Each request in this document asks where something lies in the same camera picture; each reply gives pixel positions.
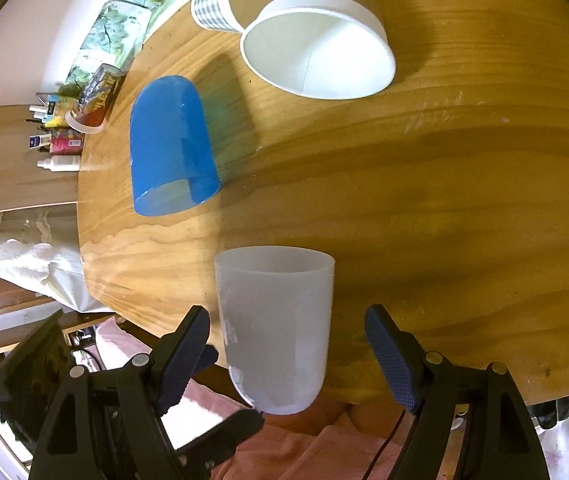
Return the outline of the translucent white plastic cup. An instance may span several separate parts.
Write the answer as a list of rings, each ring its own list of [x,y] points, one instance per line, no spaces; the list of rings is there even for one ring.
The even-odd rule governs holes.
[[[259,412],[297,414],[326,374],[335,259],[318,250],[251,246],[214,259],[230,378]]]

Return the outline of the blue plastic cup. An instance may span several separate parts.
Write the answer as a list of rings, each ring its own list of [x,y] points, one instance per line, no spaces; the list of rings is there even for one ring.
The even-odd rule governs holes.
[[[132,204],[160,217],[196,207],[220,189],[204,108],[196,86],[181,76],[152,81],[129,119]]]

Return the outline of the dark printed paper cup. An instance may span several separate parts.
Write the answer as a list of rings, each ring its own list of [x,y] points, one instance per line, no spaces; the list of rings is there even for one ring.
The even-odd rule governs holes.
[[[68,125],[84,134],[99,133],[126,77],[116,66],[103,63],[87,82],[71,110],[65,114]]]

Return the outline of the brown sleeve paper cup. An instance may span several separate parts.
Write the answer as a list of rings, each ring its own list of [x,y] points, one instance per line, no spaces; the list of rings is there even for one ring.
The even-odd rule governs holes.
[[[376,0],[272,0],[245,29],[240,51],[255,75],[309,99],[372,96],[396,74]]]

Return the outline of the checkered paper cup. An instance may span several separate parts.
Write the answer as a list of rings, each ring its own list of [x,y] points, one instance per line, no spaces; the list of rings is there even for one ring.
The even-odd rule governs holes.
[[[191,16],[203,29],[242,34],[241,25],[231,9],[230,0],[192,0]]]

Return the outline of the white lace cloth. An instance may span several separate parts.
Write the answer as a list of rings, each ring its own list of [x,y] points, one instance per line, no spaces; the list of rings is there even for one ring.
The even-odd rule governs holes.
[[[110,310],[88,292],[73,204],[0,212],[0,278],[80,313]]]

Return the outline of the white spray bottle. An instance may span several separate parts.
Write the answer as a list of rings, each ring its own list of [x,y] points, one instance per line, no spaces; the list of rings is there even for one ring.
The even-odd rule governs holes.
[[[52,172],[77,172],[81,161],[79,155],[53,155],[38,160],[37,167]]]

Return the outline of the pink red can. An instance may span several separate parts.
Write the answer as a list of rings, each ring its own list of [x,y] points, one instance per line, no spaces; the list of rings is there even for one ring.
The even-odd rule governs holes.
[[[84,135],[73,129],[47,130],[30,136],[28,147],[51,155],[80,155],[84,148]]]

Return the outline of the grape picture panels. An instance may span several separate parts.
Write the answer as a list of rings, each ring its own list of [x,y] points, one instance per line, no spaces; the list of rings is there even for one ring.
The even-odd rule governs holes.
[[[62,96],[76,98],[102,64],[126,72],[147,39],[189,0],[106,0],[79,48]]]

